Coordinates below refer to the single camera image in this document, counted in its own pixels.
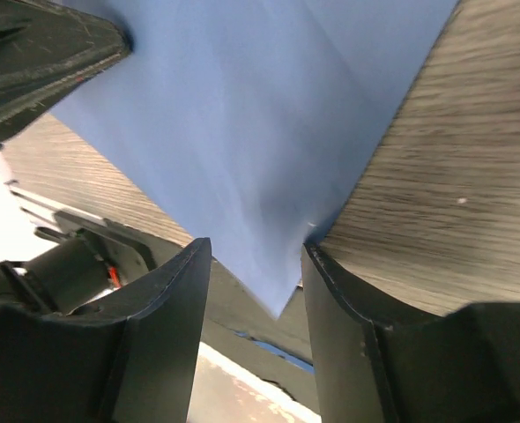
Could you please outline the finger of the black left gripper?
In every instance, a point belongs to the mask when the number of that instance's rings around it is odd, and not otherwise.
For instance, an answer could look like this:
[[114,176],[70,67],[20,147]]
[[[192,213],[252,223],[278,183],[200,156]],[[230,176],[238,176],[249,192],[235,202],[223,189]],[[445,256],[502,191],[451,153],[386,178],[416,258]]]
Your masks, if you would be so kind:
[[0,1],[0,144],[129,52],[105,19],[50,1]]

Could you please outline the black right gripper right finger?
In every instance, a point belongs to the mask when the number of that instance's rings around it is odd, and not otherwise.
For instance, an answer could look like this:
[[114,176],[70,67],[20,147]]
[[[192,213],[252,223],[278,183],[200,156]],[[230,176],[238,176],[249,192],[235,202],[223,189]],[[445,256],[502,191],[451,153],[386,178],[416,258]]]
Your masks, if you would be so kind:
[[520,302],[438,316],[304,245],[302,283],[325,422],[520,422]]

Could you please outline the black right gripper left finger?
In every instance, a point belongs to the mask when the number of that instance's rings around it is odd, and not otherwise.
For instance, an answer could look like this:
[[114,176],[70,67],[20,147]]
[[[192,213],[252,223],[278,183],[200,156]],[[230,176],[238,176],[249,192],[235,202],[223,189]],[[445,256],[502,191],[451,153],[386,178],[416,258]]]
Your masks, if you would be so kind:
[[68,315],[0,263],[0,422],[183,422],[210,280],[206,238]]

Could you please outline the large blue wrapping paper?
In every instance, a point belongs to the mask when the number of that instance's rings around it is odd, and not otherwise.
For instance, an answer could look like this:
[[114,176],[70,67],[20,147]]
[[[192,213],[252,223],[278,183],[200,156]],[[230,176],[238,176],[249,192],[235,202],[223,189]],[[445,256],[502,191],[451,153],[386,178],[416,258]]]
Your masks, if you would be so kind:
[[54,115],[273,316],[389,128],[453,1],[73,1],[132,54]]

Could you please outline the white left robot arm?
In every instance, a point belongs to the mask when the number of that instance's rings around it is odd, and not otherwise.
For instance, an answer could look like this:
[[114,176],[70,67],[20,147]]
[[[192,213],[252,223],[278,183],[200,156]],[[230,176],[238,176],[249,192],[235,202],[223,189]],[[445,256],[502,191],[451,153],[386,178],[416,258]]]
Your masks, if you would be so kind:
[[[4,143],[130,52],[112,23],[48,1],[0,1],[0,151]],[[39,314],[79,314],[106,288],[111,313],[149,313],[177,286],[195,252],[165,263],[127,234],[73,214],[72,232],[41,227],[56,242],[27,262],[0,262],[0,301]]]

